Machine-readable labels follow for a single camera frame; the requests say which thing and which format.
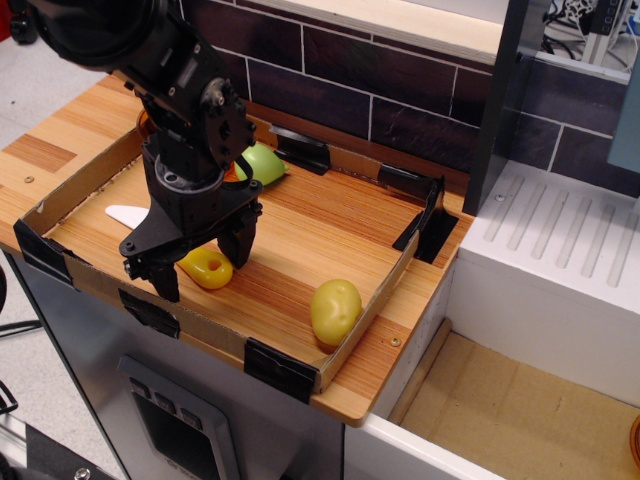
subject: black robotic arm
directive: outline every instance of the black robotic arm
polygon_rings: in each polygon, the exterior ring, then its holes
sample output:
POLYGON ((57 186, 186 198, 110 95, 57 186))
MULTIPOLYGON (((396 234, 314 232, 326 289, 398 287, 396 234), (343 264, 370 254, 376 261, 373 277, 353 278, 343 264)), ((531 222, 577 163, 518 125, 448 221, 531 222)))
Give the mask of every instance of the black robotic arm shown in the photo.
POLYGON ((149 215, 120 244, 132 279, 179 300, 174 262, 214 238, 236 267, 247 261, 262 185, 226 183, 255 125, 218 53, 170 0, 30 0, 41 37, 62 58, 113 73, 134 90, 156 132, 142 145, 149 215))

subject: wooden countertop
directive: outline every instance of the wooden countertop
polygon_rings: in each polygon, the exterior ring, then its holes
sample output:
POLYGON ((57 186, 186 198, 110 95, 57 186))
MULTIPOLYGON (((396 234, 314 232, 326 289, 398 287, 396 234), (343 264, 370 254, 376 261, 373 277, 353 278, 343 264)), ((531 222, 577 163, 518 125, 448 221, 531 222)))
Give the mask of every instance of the wooden countertop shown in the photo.
MULTIPOLYGON (((20 256, 14 223, 131 131, 140 110, 139 101, 109 77, 0 152, 0 247, 20 256)), ((125 274, 118 244, 128 229, 104 214, 109 204, 148 206, 148 201, 137 162, 47 236, 101 272, 153 293, 149 283, 132 282, 125 274)), ((309 325, 313 291, 331 278, 347 278, 357 285, 366 305, 400 256, 391 243, 423 207, 336 171, 318 177, 294 166, 279 184, 265 189, 260 201, 264 214, 248 264, 215 294, 179 272, 180 307, 318 364, 327 353, 317 345, 309 325)), ((445 196, 447 210, 461 219, 449 241, 434 264, 409 264, 333 382, 323 393, 312 395, 311 406, 353 426, 364 420, 471 223, 460 213, 462 202, 459 195, 445 196), (393 338, 401 345, 393 346, 393 338)), ((242 368, 237 357, 225 356, 199 331, 186 325, 180 340, 242 368)))

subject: dark brick tile wall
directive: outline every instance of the dark brick tile wall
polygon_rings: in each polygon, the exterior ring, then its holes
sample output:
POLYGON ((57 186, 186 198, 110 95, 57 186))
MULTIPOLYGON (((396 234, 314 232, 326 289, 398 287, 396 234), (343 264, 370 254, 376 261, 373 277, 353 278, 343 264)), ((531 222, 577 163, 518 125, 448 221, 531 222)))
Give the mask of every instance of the dark brick tile wall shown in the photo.
POLYGON ((610 148, 608 138, 565 127, 551 171, 640 197, 640 174, 607 163, 610 148))
POLYGON ((482 124, 484 104, 491 88, 491 75, 472 70, 458 70, 451 116, 471 125, 482 124))
POLYGON ((557 123, 522 115, 511 149, 512 158, 532 167, 547 170, 551 164, 560 129, 561 126, 557 123))
POLYGON ((249 0, 182 0, 243 98, 469 172, 492 67, 249 0))
POLYGON ((607 163, 626 87, 536 61, 513 160, 633 197, 640 174, 607 163))
POLYGON ((421 158, 468 172, 478 130, 446 117, 381 99, 373 101, 371 140, 421 158))
POLYGON ((612 135, 626 87, 591 75, 535 62, 523 110, 612 135))
POLYGON ((367 95, 251 60, 249 71, 254 102, 367 138, 367 95))
POLYGON ((451 65, 314 28, 305 28, 304 45, 309 75, 449 113, 456 74, 451 65))
POLYGON ((300 24, 207 0, 183 2, 183 9, 212 45, 302 71, 300 24))

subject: gray floor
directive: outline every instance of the gray floor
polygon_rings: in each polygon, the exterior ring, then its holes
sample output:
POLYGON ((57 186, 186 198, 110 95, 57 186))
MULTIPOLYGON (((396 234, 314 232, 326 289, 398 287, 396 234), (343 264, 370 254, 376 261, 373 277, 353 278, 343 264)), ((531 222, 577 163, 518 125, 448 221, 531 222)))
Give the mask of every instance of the gray floor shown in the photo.
MULTIPOLYGON (((59 59, 41 40, 0 42, 0 149, 102 77, 59 59)), ((4 256, 0 264, 9 283, 0 323, 35 319, 4 256)), ((44 331, 0 339, 0 356, 0 380, 20 404, 16 417, 124 478, 44 331)))

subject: screw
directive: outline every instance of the screw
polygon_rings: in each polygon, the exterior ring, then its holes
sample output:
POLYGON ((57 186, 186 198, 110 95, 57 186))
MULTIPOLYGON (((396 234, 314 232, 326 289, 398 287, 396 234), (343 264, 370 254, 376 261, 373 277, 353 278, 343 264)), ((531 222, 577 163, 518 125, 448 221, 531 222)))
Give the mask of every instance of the screw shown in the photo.
POLYGON ((88 468, 81 468, 76 472, 73 480, 89 480, 90 478, 91 471, 88 468))

